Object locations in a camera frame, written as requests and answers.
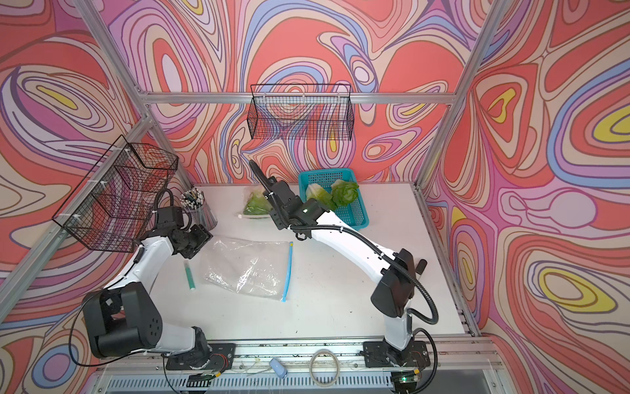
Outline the small clear bag pink seal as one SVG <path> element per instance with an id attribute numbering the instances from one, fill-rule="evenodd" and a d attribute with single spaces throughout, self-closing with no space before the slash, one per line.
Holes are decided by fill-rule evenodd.
<path id="1" fill-rule="evenodd" d="M 244 206 L 239 211 L 239 218 L 262 219 L 269 218 L 272 205 L 264 195 L 263 186 L 246 187 L 244 190 Z"/>

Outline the chinese cabbage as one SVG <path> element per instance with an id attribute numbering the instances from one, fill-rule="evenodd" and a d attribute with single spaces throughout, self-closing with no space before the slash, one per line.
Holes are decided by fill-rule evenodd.
<path id="1" fill-rule="evenodd" d="M 333 200 L 332 194 L 318 183 L 312 183 L 307 186 L 306 197 L 308 200 L 314 199 L 318 201 L 328 210 L 335 211 L 338 209 L 338 205 Z"/>
<path id="2" fill-rule="evenodd" d="M 351 205 L 359 198 L 359 184 L 344 180 L 336 180 L 331 185 L 331 197 L 337 207 Z"/>

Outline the clear zip-top bag blue seal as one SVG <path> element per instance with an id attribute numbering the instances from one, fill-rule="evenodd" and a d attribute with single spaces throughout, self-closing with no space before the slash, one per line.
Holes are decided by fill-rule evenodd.
<path id="1" fill-rule="evenodd" d="M 285 302 L 290 289 L 294 243 L 212 239 L 198 254 L 203 278 L 229 292 Z"/>

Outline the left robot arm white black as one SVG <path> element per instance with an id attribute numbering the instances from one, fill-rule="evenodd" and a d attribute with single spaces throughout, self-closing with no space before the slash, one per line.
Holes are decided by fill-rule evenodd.
<path id="1" fill-rule="evenodd" d="M 162 266 L 174 255 L 192 259 L 212 235 L 182 208 L 157 209 L 154 227 L 139 241 L 123 272 L 84 298 L 87 338 L 98 359 L 155 352 L 188 369 L 208 364 L 211 348 L 199 327 L 166 323 L 150 296 Z"/>

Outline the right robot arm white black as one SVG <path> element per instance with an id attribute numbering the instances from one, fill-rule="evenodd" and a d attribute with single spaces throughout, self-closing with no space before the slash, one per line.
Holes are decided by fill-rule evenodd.
<path id="1" fill-rule="evenodd" d="M 266 177 L 252 159 L 249 167 L 264 188 L 278 229 L 293 231 L 300 241 L 313 239 L 331 247 L 375 282 L 371 302 L 384 316 L 386 332 L 382 341 L 364 344 L 366 362 L 404 367 L 417 361 L 411 318 L 435 325 L 439 313 L 418 280 L 413 255 L 406 249 L 396 252 L 370 241 L 315 199 L 301 200 L 286 182 Z"/>

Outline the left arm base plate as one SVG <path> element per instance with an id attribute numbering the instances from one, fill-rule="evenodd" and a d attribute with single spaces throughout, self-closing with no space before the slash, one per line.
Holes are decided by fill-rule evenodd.
<path id="1" fill-rule="evenodd" d="M 168 356 L 168 371 L 205 371 L 223 372 L 231 369 L 236 352 L 236 343 L 211 343 L 206 351 L 192 350 L 175 356 Z"/>

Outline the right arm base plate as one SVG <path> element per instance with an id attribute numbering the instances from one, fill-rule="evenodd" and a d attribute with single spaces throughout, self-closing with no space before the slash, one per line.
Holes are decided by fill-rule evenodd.
<path id="1" fill-rule="evenodd" d="M 423 370 L 431 365 L 424 341 L 411 340 L 405 349 L 398 350 L 385 341 L 366 341 L 359 354 L 368 368 L 414 368 Z"/>

